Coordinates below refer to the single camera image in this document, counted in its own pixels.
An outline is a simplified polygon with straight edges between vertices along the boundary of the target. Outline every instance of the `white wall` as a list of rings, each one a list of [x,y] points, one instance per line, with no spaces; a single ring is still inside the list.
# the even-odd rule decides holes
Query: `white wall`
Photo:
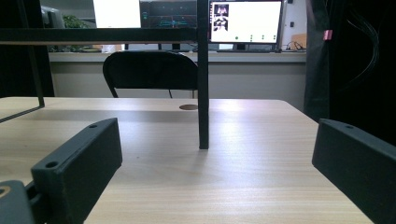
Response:
[[[285,0],[285,18],[282,35],[282,46],[289,44],[292,35],[306,33],[305,0],[293,0],[293,3],[291,4],[288,4],[287,2],[288,1]],[[291,21],[294,21],[294,27],[290,27]]]
[[[211,53],[209,56],[210,98],[277,99],[303,109],[306,69],[305,62],[296,59],[304,58],[304,54]],[[102,71],[105,58],[106,54],[52,53],[49,59],[55,96],[112,97]],[[195,61],[196,57],[192,54],[191,59]],[[172,95],[192,97],[190,91],[172,91]],[[161,90],[123,90],[120,96],[169,98],[168,92]]]

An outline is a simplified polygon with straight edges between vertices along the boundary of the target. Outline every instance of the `black plastic mount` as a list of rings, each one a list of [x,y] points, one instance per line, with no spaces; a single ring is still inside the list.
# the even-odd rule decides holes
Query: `black plastic mount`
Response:
[[[117,119],[96,122],[37,163],[26,187],[0,183],[0,223],[83,223],[121,163]]]
[[[321,119],[312,163],[374,223],[396,223],[395,146]]]

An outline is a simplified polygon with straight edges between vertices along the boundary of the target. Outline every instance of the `black horizontal bar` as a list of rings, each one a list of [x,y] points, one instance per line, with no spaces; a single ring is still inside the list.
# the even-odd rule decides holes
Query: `black horizontal bar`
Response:
[[[194,43],[196,28],[0,29],[1,45]]]
[[[44,106],[43,106],[43,105],[39,105],[39,106],[37,106],[37,107],[31,108],[31,109],[27,109],[27,110],[25,110],[25,111],[22,111],[22,112],[19,112],[19,113],[10,115],[10,116],[8,116],[8,117],[0,118],[0,123],[2,123],[2,122],[4,122],[4,121],[7,121],[7,120],[10,120],[10,119],[15,119],[15,118],[17,118],[17,117],[19,117],[19,116],[22,116],[22,115],[25,115],[25,114],[29,114],[30,112],[33,112],[33,111],[38,110],[38,109],[41,109],[41,108],[44,108]]]

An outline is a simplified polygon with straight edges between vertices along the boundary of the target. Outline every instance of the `screen display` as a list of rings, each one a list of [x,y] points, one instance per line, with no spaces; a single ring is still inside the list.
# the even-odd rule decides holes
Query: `screen display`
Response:
[[[212,43],[276,44],[280,38],[282,1],[211,1]]]
[[[139,0],[93,0],[97,28],[140,28]]]
[[[196,27],[196,1],[140,2],[142,28]]]

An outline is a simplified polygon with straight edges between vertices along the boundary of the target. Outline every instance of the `wooden table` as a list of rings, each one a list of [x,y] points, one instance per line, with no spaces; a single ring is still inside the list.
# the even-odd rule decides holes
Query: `wooden table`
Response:
[[[0,99],[0,111],[35,98]],[[0,181],[91,123],[117,117],[123,164],[86,223],[371,223],[311,164],[318,125],[277,100],[210,100],[199,149],[196,100],[47,98],[0,123]]]

